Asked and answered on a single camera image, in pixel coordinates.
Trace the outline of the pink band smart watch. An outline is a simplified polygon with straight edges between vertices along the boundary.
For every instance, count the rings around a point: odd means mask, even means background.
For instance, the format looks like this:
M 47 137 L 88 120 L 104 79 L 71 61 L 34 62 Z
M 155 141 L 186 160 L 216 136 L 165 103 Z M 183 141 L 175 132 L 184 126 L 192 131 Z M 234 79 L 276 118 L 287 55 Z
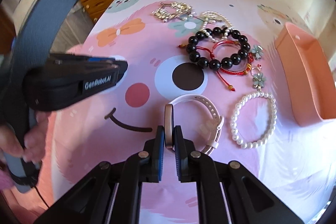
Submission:
M 171 151 L 174 149 L 174 108 L 177 105 L 187 106 L 188 104 L 195 106 L 197 110 L 196 117 L 189 122 L 187 128 L 195 130 L 205 140 L 202 152 L 210 155 L 219 146 L 225 118 L 220 115 L 210 99 L 200 94 L 184 94 L 165 104 L 163 123 L 165 147 Z

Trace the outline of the green flower earring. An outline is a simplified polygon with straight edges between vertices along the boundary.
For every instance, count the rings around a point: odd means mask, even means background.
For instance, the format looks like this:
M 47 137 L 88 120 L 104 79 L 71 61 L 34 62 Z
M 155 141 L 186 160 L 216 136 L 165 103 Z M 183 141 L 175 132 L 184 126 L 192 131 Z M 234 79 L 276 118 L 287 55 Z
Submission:
M 262 73 L 262 66 L 260 64 L 251 68 L 251 76 L 253 88 L 262 91 L 265 86 L 266 77 L 264 76 L 264 73 Z
M 254 45 L 251 48 L 251 53 L 254 57 L 255 60 L 259 60 L 263 57 L 264 53 L 263 53 L 263 48 L 260 45 Z

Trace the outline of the pink plastic storage box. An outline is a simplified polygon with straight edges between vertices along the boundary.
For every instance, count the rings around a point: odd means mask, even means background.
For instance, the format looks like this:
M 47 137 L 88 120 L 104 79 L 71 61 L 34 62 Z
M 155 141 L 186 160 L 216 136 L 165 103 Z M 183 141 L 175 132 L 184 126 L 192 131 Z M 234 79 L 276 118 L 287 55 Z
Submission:
M 335 84 L 319 41 L 287 22 L 274 46 L 284 68 L 296 122 L 305 127 L 334 121 Z

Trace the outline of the cartoon printed bed sheet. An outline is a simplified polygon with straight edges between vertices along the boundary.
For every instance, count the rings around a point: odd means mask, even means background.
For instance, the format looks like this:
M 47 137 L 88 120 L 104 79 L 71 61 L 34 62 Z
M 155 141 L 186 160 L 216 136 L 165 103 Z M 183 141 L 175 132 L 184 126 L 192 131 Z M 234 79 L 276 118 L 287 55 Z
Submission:
M 192 63 L 185 50 L 205 24 L 224 15 L 262 53 L 265 85 L 253 75 L 217 75 Z M 111 89 L 54 115 L 51 181 L 59 199 L 98 163 L 140 151 L 167 119 L 215 161 L 242 163 L 305 223 L 327 205 L 335 181 L 335 125 L 301 127 L 274 40 L 286 23 L 307 28 L 289 6 L 271 0 L 114 0 L 80 54 L 125 60 Z

